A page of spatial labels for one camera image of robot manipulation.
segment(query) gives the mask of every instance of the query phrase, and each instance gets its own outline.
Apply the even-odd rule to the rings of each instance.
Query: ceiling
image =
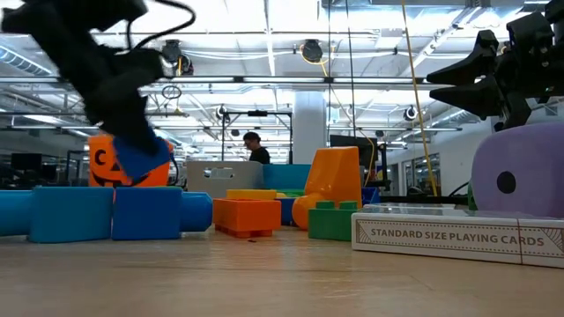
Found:
[[[189,18],[185,11],[153,1],[145,2],[150,11],[133,24],[134,42]],[[348,17],[345,0],[182,2],[196,11],[196,23],[179,33],[151,42],[150,47],[161,48],[166,39],[180,40],[183,53],[193,62],[196,77],[275,77],[253,84],[218,83],[217,78],[202,78],[197,82],[194,77],[179,78],[174,82],[182,91],[177,100],[166,100],[161,93],[170,83],[144,88],[143,92],[151,97],[147,108],[151,122],[163,127],[160,134],[182,144],[192,159],[217,159],[221,152],[221,142],[218,141],[220,130],[198,130],[198,127],[219,124],[216,117],[219,107],[229,111],[262,109],[292,112],[295,93],[299,91],[323,92],[325,99],[330,99],[333,112],[330,133],[350,133],[338,130],[351,127],[347,118],[347,114],[353,114],[352,110],[347,110],[353,104],[350,84],[329,88],[323,83],[293,82],[283,77],[353,77],[357,83],[354,87],[357,125],[373,128],[373,131],[377,127],[411,127],[412,122],[406,122],[403,117],[405,109],[416,103],[411,80],[397,82],[400,77],[410,78],[412,75],[403,30],[404,17],[401,6],[397,5],[399,1],[349,0]],[[506,41],[505,24],[527,14],[526,11],[536,10],[543,2],[453,0],[444,4],[447,1],[407,0],[406,3],[415,77],[425,77],[429,72],[466,57],[479,30],[493,29],[500,42]],[[491,4],[491,7],[469,7],[467,3]],[[21,2],[17,0],[2,1],[5,7],[19,5]],[[125,24],[120,23],[105,33],[93,31],[93,36],[100,44],[125,47],[125,29]],[[300,46],[308,39],[319,40],[324,52],[323,60],[327,61],[325,70],[321,65],[306,63],[302,58]],[[0,34],[0,74],[4,77],[0,88],[4,89],[4,97],[11,100],[11,103],[0,100],[0,108],[4,111],[51,114],[82,111],[80,98],[70,87],[59,85],[55,80],[34,82],[35,79],[57,76],[57,69],[28,36]],[[26,78],[10,80],[8,77]],[[375,81],[372,79],[375,77],[390,80]],[[434,86],[421,85],[418,94],[428,127],[452,128],[477,120],[429,98],[431,88]],[[163,115],[174,111],[176,114]],[[37,117],[28,116],[17,118],[17,121],[18,124],[34,125],[86,125],[80,115],[50,118],[56,120],[39,121]],[[272,148],[274,162],[286,162],[289,133],[285,120],[284,116],[242,116],[231,128],[271,128],[261,131],[263,140]],[[78,135],[95,133],[89,129],[73,131],[81,131]],[[241,137],[227,135],[229,149],[226,159],[246,157],[248,154],[242,148]],[[388,131],[385,139],[399,143],[420,141],[417,134],[402,131]]]

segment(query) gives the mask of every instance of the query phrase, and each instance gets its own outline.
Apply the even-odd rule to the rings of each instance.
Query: black dot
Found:
[[[515,176],[511,172],[503,172],[497,177],[497,188],[503,194],[511,194],[515,191],[517,182]]]

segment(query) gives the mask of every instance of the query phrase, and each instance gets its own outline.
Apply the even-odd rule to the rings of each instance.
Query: yellow block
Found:
[[[228,189],[227,199],[274,200],[276,198],[276,194],[276,190]]]

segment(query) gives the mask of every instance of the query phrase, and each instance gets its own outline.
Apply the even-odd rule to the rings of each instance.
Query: purple object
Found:
[[[564,217],[564,123],[497,132],[479,146],[472,191],[479,210]]]

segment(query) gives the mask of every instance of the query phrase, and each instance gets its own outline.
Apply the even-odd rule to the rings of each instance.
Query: table surface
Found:
[[[238,240],[0,239],[0,315],[559,316],[564,269],[352,251],[283,230]]]

